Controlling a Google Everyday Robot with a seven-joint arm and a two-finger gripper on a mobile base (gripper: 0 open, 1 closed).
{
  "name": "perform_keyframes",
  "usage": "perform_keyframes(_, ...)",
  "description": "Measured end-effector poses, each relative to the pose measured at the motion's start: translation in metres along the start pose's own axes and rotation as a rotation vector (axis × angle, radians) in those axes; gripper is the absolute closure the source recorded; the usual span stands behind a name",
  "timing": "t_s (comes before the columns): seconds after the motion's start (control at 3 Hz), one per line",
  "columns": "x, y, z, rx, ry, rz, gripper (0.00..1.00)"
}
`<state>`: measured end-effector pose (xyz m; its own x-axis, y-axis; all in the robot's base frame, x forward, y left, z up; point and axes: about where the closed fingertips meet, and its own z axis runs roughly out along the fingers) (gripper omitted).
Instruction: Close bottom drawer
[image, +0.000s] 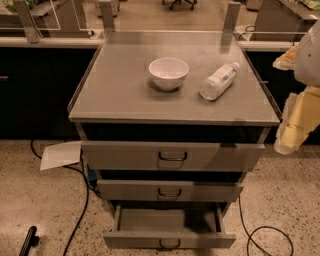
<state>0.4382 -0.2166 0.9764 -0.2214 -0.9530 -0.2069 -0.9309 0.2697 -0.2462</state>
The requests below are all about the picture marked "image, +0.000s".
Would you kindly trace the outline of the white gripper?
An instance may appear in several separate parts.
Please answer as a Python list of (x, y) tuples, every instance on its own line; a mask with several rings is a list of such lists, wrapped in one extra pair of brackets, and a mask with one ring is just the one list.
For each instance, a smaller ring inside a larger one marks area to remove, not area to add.
[(275, 151), (283, 155), (292, 154), (319, 125), (320, 88), (307, 86), (299, 94), (291, 93), (276, 133)]

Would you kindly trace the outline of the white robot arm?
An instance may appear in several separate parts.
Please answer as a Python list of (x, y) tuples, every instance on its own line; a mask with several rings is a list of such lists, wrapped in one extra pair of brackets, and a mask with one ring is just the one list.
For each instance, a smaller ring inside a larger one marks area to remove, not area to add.
[(284, 56), (294, 61), (294, 77), (305, 85), (303, 92), (289, 94), (276, 133), (275, 151), (288, 155), (320, 125), (320, 21)]

